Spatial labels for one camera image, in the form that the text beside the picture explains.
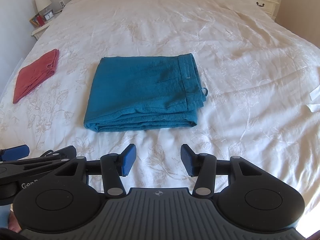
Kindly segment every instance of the towel loop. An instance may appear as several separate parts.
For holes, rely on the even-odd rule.
[[[206,97],[207,95],[208,95],[208,90],[207,90],[207,88],[202,88],[202,90],[203,89],[205,89],[205,94],[204,94],[204,96]]]

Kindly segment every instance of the red object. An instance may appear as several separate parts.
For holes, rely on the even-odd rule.
[[[40,15],[38,15],[38,16],[36,17],[36,19],[37,19],[38,23],[40,24],[40,26],[43,26],[43,25],[44,25],[44,20],[42,19],[42,17],[41,17]]]
[[[19,71],[13,95],[14,104],[56,72],[58,57],[59,50],[54,49]]]

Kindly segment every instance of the wrinkled fabric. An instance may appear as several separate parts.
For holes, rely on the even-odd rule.
[[[252,0],[72,0],[22,66],[60,50],[57,72],[12,105],[16,76],[0,103],[2,149],[26,143],[30,157],[74,145],[88,160],[137,146],[130,187],[188,187],[183,143],[196,153],[239,155],[297,189],[306,212],[320,200],[320,50],[279,26]],[[209,91],[191,128],[96,133],[83,126],[102,57],[192,53]],[[217,176],[215,190],[228,184]],[[101,176],[90,185],[102,190]]]
[[[19,71],[13,95],[14,104],[55,73],[58,57],[59,50],[53,49]]]
[[[95,132],[193,127],[204,101],[192,54],[104,57],[93,78],[84,127]]]

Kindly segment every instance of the blue folded cloth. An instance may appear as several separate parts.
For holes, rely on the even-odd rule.
[[[84,127],[96,132],[192,127],[204,101],[192,54],[104,57],[92,82]]]

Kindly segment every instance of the folded towel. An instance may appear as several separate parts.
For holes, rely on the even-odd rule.
[[[13,95],[14,104],[55,73],[58,57],[59,50],[54,49],[19,71]]]
[[[104,57],[92,82],[84,127],[96,132],[192,127],[204,101],[192,54]]]

